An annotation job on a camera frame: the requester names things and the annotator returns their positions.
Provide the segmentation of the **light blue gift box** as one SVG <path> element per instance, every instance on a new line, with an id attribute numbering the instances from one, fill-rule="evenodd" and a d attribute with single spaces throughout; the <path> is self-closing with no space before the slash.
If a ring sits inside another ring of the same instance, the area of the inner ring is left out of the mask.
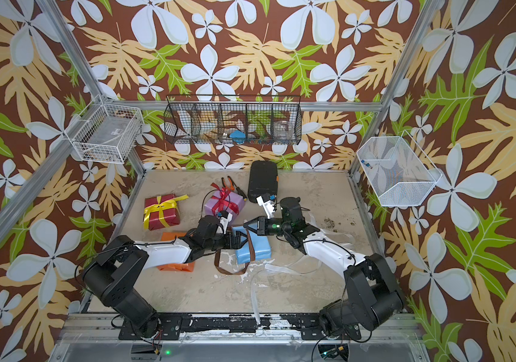
<path id="1" fill-rule="evenodd" d="M 250 244 L 247 236 L 250 236 L 254 250 L 254 261 L 262 259 L 271 259 L 271 246 L 267 236 L 257 235 L 255 232 L 247 231 L 243 226 L 235 226 L 232 228 L 233 232 L 237 232 L 241 237 L 241 242 L 244 244 L 241 249 L 235 251 L 238 265 L 250 262 Z"/>

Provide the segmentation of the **purple gift box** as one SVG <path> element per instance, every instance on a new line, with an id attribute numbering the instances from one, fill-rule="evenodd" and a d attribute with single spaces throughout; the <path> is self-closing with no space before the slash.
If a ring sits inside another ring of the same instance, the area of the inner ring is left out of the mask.
<path id="1" fill-rule="evenodd" d="M 232 216 L 231 222 L 233 223 L 244 209 L 244 206 L 245 200 L 239 194 L 229 190 L 217 190 L 204 203 L 204 212 L 206 215 L 214 217 L 227 213 Z"/>

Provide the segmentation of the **orange gift box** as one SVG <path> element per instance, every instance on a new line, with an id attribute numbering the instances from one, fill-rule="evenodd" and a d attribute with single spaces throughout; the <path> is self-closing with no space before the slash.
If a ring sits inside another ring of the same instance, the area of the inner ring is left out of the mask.
<path id="1" fill-rule="evenodd" d="M 164 232 L 161 235 L 161 241 L 173 241 L 175 238 L 181 238 L 185 235 L 185 232 Z M 164 272 L 193 272 L 195 269 L 195 262 L 190 263 L 181 263 L 181 264 L 167 264 L 167 265 L 160 265 L 157 267 L 159 271 Z"/>

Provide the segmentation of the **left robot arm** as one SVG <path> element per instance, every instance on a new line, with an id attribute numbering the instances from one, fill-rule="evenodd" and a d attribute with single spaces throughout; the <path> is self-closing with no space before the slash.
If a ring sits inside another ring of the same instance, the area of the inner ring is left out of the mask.
<path id="1" fill-rule="evenodd" d="M 143 275 L 170 264 L 187 264 L 214 256 L 220 263 L 223 250 L 248 247 L 255 259 L 252 239 L 247 233 L 229 229 L 228 220 L 202 217 L 198 225 L 172 241 L 134 241 L 126 235 L 115 238 L 98 253 L 81 273 L 84 286 L 105 307 L 124 320 L 136 339 L 151 341 L 161 334 L 159 312 L 140 294 Z"/>

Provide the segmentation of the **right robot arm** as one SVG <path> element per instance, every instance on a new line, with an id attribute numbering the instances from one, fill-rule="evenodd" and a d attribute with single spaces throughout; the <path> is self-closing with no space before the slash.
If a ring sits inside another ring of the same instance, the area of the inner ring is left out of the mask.
<path id="1" fill-rule="evenodd" d="M 340 275 L 344 288 L 340 300 L 323 307 L 319 325 L 325 336 L 345 336 L 363 342 L 360 328 L 374 331 L 402 312 L 406 303 L 389 263 L 378 253 L 366 256 L 333 241 L 330 234 L 307 222 L 300 199 L 256 199 L 264 216 L 244 228 L 258 236 L 282 237 L 292 248 L 310 256 Z"/>

